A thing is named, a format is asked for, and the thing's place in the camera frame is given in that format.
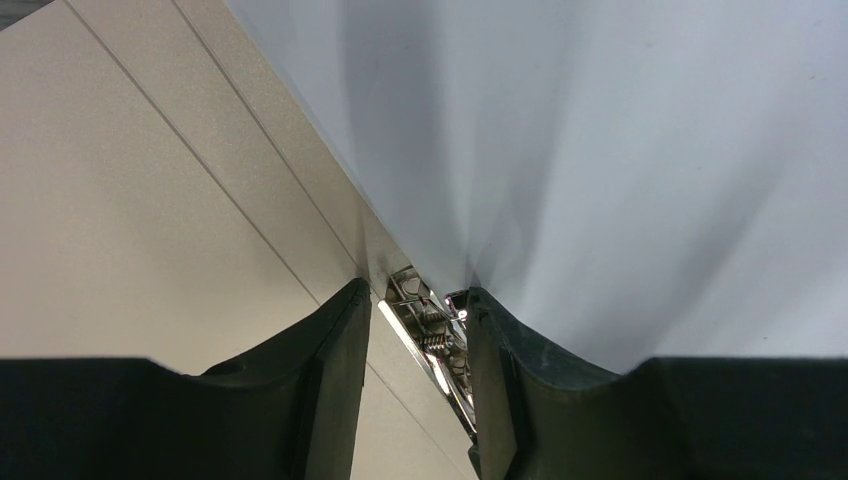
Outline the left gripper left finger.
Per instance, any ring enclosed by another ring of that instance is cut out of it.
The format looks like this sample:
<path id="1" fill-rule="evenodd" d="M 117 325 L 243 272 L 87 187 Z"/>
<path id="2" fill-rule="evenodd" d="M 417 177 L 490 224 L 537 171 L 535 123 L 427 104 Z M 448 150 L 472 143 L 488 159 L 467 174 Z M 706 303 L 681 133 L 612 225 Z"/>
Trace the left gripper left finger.
<path id="1" fill-rule="evenodd" d="M 5 479 L 347 479 L 368 283 L 201 375 L 142 358 L 1 364 Z"/>

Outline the white paper sheets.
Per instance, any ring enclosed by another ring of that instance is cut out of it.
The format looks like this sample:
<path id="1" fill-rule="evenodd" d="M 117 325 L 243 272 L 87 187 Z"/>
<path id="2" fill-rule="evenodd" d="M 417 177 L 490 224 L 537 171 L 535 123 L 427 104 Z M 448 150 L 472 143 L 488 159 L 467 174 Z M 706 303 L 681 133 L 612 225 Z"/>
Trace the white paper sheets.
<path id="1" fill-rule="evenodd" d="M 847 354 L 843 1 L 233 1 L 437 292 L 615 372 Z"/>

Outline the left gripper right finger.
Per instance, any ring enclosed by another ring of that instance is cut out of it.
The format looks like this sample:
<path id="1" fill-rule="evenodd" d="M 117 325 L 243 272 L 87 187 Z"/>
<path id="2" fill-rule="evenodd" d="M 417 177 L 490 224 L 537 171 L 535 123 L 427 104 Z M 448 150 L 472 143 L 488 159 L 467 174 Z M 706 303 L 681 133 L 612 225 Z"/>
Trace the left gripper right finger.
<path id="1" fill-rule="evenodd" d="M 482 479 L 843 479 L 843 359 L 655 357 L 618 375 L 468 299 Z"/>

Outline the brown cardboard folder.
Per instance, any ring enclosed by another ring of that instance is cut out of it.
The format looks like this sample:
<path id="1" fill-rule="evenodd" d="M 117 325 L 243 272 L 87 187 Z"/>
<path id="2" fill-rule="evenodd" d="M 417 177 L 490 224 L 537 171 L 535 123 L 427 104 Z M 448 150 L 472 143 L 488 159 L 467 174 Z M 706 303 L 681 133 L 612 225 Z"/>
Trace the brown cardboard folder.
<path id="1" fill-rule="evenodd" d="M 1 364 L 198 376 L 364 279 L 347 479 L 471 479 L 378 309 L 407 257 L 220 1 L 54 1 L 1 35 Z"/>

